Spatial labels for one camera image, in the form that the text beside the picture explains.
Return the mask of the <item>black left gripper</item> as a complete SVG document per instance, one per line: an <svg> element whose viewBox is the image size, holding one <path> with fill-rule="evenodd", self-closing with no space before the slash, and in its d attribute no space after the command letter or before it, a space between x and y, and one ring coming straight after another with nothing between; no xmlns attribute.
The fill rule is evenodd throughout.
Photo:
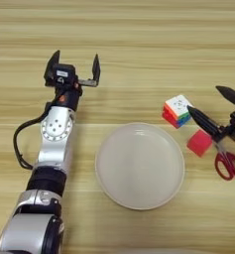
<svg viewBox="0 0 235 254"><path fill-rule="evenodd" d="M54 52L54 54L51 56L47 63L47 67L44 74L45 81L49 81L53 78L53 68L54 65L59 62L59 55L60 50L57 50ZM73 111L77 109L78 101L80 96L82 95L82 87L83 86L97 86L99 83L100 78L100 62L99 62L99 56L98 54L95 55L93 66L92 66L92 74L93 74L93 80L83 80L80 79L78 82L75 82L74 84L60 84L56 83L54 85L56 96L53 101L48 102L46 104L46 108L50 109L52 106L60 106L60 107L66 107Z"/></svg>

